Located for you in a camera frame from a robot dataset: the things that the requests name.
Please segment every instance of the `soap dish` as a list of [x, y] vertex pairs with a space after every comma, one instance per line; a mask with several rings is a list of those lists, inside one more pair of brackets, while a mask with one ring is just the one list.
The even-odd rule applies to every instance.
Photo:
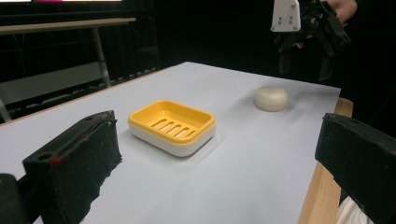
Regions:
[[170, 100], [160, 100], [131, 113], [130, 132], [175, 156], [191, 155], [215, 133], [208, 112]]

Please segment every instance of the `white tabletop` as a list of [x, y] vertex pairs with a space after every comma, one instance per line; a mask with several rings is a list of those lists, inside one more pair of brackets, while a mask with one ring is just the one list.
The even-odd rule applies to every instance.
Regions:
[[[286, 109], [256, 107], [261, 86], [287, 90]], [[21, 178], [24, 158], [80, 119], [114, 110], [122, 163], [83, 223], [297, 223], [322, 118], [334, 111], [339, 93], [182, 63], [0, 126], [0, 172]], [[128, 115], [160, 99], [214, 114], [214, 137], [193, 156], [178, 158], [131, 135]]]

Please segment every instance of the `white robot part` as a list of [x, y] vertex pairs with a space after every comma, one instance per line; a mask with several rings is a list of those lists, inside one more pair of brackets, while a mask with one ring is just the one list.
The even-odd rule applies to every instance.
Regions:
[[271, 31], [297, 32], [301, 28], [298, 0], [275, 0]]

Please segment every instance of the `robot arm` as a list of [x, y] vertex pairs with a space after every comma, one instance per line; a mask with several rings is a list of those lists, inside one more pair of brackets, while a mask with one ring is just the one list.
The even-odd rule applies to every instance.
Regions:
[[289, 72], [292, 47], [307, 36], [317, 37], [326, 57], [322, 59], [319, 80], [329, 78], [334, 57], [351, 42], [335, 11], [327, 1], [275, 0], [271, 30], [278, 33], [275, 43], [280, 54], [279, 72]]

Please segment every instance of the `human hand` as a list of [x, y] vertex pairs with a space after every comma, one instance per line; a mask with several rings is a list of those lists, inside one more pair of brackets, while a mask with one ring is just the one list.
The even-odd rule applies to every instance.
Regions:
[[[337, 18], [340, 20], [341, 24], [347, 25], [347, 21], [355, 15], [358, 10], [358, 3], [356, 0], [320, 0], [327, 1], [329, 5], [337, 13]], [[297, 48], [301, 49], [304, 46], [304, 42], [297, 42]]]

